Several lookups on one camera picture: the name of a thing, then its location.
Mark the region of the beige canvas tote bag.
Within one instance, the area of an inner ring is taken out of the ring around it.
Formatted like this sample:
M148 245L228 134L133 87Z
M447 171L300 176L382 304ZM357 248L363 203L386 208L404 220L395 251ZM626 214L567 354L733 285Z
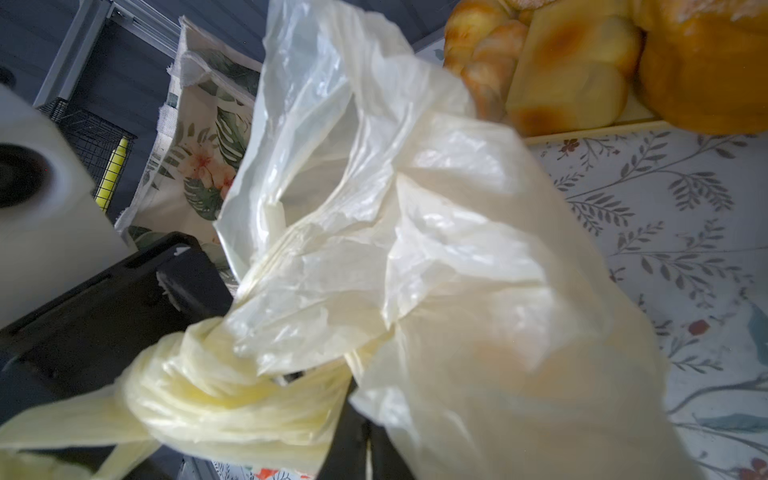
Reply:
M238 282L213 223L250 140L261 64L186 18L180 25L157 136L115 229L138 249L171 232L195 237L234 290Z

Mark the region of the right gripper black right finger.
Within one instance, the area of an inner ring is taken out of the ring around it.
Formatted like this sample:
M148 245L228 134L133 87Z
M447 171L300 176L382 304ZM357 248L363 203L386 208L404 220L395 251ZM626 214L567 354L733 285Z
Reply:
M395 449L386 430L371 423L369 433L372 479L413 480L413 474Z

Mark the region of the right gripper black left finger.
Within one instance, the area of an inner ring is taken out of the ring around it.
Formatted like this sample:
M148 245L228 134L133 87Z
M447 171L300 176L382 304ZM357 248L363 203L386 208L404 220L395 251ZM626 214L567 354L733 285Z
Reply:
M363 480L366 478L369 439L368 420L351 404L357 388L352 379L326 459L317 480Z

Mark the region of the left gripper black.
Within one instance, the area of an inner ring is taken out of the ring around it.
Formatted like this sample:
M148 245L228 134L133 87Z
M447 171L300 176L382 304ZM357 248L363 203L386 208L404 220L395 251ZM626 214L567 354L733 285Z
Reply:
M163 336L227 313L232 295L174 232L1 330L1 419L111 384Z

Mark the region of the cream plastic grocery bag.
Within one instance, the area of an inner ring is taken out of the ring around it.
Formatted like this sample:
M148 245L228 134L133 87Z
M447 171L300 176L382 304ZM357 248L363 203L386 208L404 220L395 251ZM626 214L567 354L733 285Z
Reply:
M1 428L5 479L122 479L162 446L352 471L342 413L418 479L698 479L651 322L511 129L385 17L274 1L215 228L230 310Z

